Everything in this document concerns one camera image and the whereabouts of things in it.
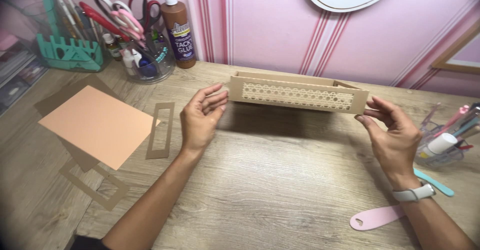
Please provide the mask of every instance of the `peach cardstock sheet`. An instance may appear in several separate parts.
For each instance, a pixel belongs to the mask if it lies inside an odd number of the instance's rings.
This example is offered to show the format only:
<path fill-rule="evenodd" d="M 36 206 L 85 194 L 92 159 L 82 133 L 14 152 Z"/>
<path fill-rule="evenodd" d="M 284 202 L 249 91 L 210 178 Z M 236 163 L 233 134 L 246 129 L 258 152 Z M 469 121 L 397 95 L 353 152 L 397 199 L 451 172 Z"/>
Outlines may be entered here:
<path fill-rule="evenodd" d="M 38 123 L 117 170 L 150 134 L 152 121 L 152 116 L 86 86 Z"/>

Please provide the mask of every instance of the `hand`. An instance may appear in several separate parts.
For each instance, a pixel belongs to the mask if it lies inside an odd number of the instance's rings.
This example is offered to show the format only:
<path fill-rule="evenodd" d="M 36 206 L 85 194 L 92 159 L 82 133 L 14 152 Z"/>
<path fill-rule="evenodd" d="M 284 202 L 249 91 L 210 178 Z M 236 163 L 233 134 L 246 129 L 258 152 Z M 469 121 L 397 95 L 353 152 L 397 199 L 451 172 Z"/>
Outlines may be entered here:
<path fill-rule="evenodd" d="M 364 115 L 355 118 L 367 129 L 373 154 L 396 191 L 417 188 L 420 183 L 413 173 L 413 159 L 422 133 L 403 110 L 382 98 L 373 96 Z M 372 118 L 388 127 L 382 130 Z"/>
<path fill-rule="evenodd" d="M 225 111 L 228 92 L 210 94 L 217 92 L 221 87 L 222 84 L 218 83 L 198 90 L 180 112 L 183 137 L 181 152 L 200 159 L 212 141 L 215 127 Z"/>

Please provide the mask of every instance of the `picture frame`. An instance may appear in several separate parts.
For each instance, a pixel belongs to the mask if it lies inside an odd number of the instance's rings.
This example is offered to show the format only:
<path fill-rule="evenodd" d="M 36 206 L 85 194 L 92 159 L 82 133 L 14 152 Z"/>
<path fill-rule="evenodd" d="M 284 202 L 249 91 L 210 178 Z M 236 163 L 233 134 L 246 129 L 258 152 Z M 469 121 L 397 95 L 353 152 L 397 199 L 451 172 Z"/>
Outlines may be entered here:
<path fill-rule="evenodd" d="M 453 71 L 480 73 L 480 20 L 447 48 L 431 66 Z"/>

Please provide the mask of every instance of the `teal spatula tool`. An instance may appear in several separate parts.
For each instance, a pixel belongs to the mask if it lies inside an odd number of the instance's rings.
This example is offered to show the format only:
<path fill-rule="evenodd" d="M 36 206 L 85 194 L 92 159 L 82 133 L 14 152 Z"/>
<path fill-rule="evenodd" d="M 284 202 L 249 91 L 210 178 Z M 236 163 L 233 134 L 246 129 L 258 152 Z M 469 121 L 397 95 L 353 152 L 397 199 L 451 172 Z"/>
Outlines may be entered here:
<path fill-rule="evenodd" d="M 420 171 L 416 168 L 413 168 L 413 172 L 415 173 L 415 176 L 417 176 L 418 178 L 420 178 L 422 180 L 426 180 L 427 182 L 429 182 L 429 184 L 435 186 L 435 188 L 438 189 L 440 192 L 442 192 L 445 196 L 453 197 L 454 192 L 453 192 L 452 189 L 450 189 L 447 186 L 437 182 L 436 180 L 432 179 L 427 174 L 423 173 L 422 171 Z"/>

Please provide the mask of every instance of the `tacky glue bottle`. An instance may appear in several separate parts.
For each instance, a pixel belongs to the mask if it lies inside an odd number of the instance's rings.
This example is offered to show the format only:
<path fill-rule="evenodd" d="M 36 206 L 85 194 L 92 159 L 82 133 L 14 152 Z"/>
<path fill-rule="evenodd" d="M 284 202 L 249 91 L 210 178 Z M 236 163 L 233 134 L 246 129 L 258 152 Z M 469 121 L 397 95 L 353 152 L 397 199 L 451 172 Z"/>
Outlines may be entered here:
<path fill-rule="evenodd" d="M 190 68 L 195 65 L 194 40 L 187 20 L 185 4 L 177 0 L 165 0 L 160 6 L 170 43 L 177 59 L 177 66 Z"/>

